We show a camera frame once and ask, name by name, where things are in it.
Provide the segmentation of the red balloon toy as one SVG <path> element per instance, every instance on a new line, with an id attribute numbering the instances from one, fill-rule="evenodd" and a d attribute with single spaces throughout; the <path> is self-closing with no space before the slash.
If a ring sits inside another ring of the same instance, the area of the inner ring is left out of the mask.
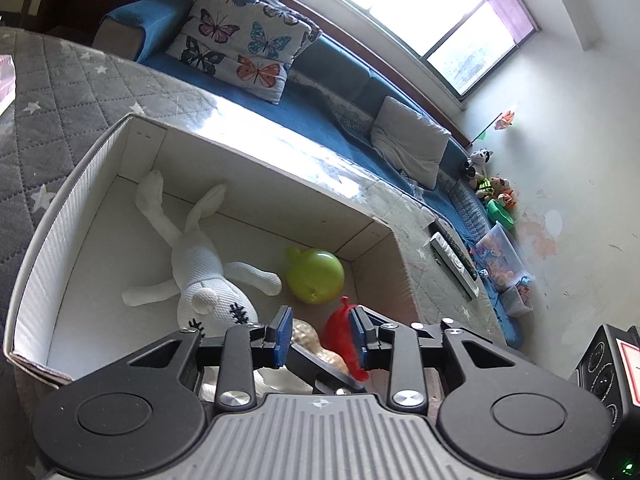
<path id="1" fill-rule="evenodd" d="M 341 298 L 341 307 L 337 308 L 326 321 L 321 343 L 326 350 L 337 353 L 345 362 L 349 375 L 357 382 L 366 382 L 369 374 L 364 370 L 356 355 L 352 342 L 352 326 L 349 322 L 349 311 L 354 307 L 347 296 Z"/>

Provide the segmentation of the white knitted plush rabbit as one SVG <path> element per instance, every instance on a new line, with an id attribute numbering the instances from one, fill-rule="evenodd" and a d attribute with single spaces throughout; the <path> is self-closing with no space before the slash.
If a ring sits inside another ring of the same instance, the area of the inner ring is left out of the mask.
<path id="1" fill-rule="evenodd" d="M 216 214 L 226 196 L 227 185 L 211 188 L 190 210 L 183 229 L 178 229 L 163 208 L 164 179 L 153 170 L 138 184 L 136 206 L 171 248 L 171 278 L 163 283 L 130 287 L 122 293 L 128 307 L 178 299 L 177 321 L 181 328 L 195 328 L 203 336 L 220 336 L 235 324 L 256 324 L 258 314 L 239 284 L 250 285 L 268 297 L 280 294 L 277 274 L 244 262 L 224 263 L 200 221 Z"/>

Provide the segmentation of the green balloon toy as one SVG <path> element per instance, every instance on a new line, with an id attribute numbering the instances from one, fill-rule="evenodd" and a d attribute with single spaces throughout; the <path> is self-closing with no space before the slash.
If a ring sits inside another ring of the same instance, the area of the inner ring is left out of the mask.
<path id="1" fill-rule="evenodd" d="M 318 306 L 340 296 L 345 271 L 333 254 L 323 249 L 289 247 L 285 257 L 288 259 L 286 282 L 299 301 Z"/>

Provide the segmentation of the white remote control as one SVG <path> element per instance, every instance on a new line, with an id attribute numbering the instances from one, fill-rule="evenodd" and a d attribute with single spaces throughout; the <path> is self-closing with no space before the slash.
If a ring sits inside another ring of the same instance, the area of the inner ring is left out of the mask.
<path id="1" fill-rule="evenodd" d="M 471 278 L 471 274 L 466 270 L 460 258 L 454 253 L 448 242 L 442 237 L 442 234 L 435 232 L 430 239 L 430 244 L 437 255 L 446 264 L 456 280 L 460 283 L 466 294 L 471 298 L 477 298 L 480 294 L 480 288 Z"/>

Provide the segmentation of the clear plastic toy bin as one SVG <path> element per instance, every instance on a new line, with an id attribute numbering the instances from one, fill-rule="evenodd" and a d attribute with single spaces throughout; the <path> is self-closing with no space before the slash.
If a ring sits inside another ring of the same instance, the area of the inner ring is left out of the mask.
<path id="1" fill-rule="evenodd" d="M 511 243 L 509 233 L 496 223 L 475 245 L 474 254 L 480 258 L 488 278 L 510 318 L 520 318 L 533 311 L 530 297 L 535 284 Z"/>

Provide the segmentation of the white cardboard storage box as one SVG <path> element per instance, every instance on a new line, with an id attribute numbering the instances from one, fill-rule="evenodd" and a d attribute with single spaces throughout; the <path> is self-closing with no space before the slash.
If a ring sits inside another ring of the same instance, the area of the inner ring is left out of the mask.
<path id="1" fill-rule="evenodd" d="M 128 115 L 52 198 L 11 296 L 3 351 L 62 386 L 183 327 L 222 334 L 282 306 L 315 328 L 341 296 L 419 316 L 378 211 L 388 189 L 291 139 L 217 140 Z"/>

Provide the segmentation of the green toy basket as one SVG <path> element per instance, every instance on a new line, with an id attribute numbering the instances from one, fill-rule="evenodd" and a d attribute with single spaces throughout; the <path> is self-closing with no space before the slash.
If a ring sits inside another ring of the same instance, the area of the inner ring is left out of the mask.
<path id="1" fill-rule="evenodd" d="M 505 206 L 502 206 L 498 200 L 490 200 L 487 203 L 488 218 L 492 223 L 498 223 L 503 229 L 511 231 L 515 222 L 510 215 L 510 212 L 506 210 Z"/>

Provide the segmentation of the white plain cushion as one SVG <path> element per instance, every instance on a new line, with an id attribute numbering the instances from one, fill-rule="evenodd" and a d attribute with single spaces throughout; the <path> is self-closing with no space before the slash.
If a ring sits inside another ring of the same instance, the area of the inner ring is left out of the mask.
<path id="1" fill-rule="evenodd" d="M 450 132 L 431 118 L 386 96 L 370 130 L 372 146 L 396 170 L 434 190 Z"/>

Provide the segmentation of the black white plush dog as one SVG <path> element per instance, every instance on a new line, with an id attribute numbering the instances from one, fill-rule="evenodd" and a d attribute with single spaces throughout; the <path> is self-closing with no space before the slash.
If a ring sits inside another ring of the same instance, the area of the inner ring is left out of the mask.
<path id="1" fill-rule="evenodd" d="M 487 165 L 493 154 L 494 152 L 487 148 L 480 148 L 473 152 L 462 164 L 462 174 L 469 181 L 485 179 L 487 176 Z"/>

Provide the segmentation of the blue sofa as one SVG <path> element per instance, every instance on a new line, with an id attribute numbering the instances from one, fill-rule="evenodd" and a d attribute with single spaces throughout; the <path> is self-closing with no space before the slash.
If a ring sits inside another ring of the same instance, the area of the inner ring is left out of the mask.
<path id="1" fill-rule="evenodd" d="M 436 120 L 357 55 L 323 34 L 295 59 L 277 105 L 182 64 L 166 54 L 195 0 L 139 0 L 102 18 L 93 47 L 151 67 L 231 101 L 302 137 L 296 162 L 317 156 L 332 184 L 356 185 L 354 199 L 394 232 L 412 296 L 427 318 L 449 313 L 480 332 L 521 347 L 523 334 L 498 297 L 480 280 L 471 299 L 428 246 L 440 224 L 463 250 L 489 230 L 487 214 L 462 178 L 465 151 L 450 138 L 436 188 L 428 190 L 396 170 L 372 146 L 371 126 L 386 96 Z"/>

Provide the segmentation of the black tracking device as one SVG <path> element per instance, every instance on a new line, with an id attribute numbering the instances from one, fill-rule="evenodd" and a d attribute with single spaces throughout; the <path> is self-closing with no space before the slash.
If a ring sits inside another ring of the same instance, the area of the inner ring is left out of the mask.
<path id="1" fill-rule="evenodd" d="M 610 415 L 612 438 L 598 467 L 603 479 L 639 478 L 639 326 L 601 325 L 572 379 Z"/>

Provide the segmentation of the colourful pinwheel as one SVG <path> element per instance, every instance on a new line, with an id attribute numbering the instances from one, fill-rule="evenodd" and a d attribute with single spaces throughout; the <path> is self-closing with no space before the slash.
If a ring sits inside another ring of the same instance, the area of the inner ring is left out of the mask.
<path id="1" fill-rule="evenodd" d="M 514 113 L 512 110 L 498 114 L 477 136 L 474 136 L 470 143 L 474 144 L 476 141 L 484 140 L 490 129 L 499 131 L 509 128 L 513 124 L 513 119 Z"/>

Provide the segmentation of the butterfly print pillow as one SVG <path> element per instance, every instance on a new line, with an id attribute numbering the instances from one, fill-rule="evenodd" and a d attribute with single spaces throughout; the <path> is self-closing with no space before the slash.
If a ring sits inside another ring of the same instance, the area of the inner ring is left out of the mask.
<path id="1" fill-rule="evenodd" d="M 321 35 L 277 0 L 195 0 L 166 54 L 277 105 L 293 62 Z"/>

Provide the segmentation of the grey quilted star tablecloth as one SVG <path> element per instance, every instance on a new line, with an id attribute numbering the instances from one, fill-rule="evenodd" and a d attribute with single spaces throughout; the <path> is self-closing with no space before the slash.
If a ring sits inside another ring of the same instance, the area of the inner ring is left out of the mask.
<path id="1" fill-rule="evenodd" d="M 342 260 L 345 292 L 396 320 L 450 316 L 501 340 L 427 244 L 432 207 L 356 162 L 235 102 L 116 56 L 3 29 L 16 70 L 1 118 L 4 350 L 26 412 L 178 327 L 178 301 L 122 293 L 170 278 L 170 249 L 134 203 L 151 171 L 182 226 L 215 184 L 202 228 L 226 261 L 283 273 L 291 246 Z"/>

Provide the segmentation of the window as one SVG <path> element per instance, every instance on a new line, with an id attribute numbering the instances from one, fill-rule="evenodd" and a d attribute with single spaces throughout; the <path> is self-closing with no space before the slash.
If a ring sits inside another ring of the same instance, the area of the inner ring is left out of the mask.
<path id="1" fill-rule="evenodd" d="M 462 103 L 536 35 L 522 0 L 297 0 Z"/>

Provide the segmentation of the tissue pack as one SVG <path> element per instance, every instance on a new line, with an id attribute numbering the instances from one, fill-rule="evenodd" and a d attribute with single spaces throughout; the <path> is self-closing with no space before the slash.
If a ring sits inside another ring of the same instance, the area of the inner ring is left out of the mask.
<path id="1" fill-rule="evenodd" d="M 11 55 L 0 55 L 0 115 L 2 115 L 15 100 L 16 73 Z"/>

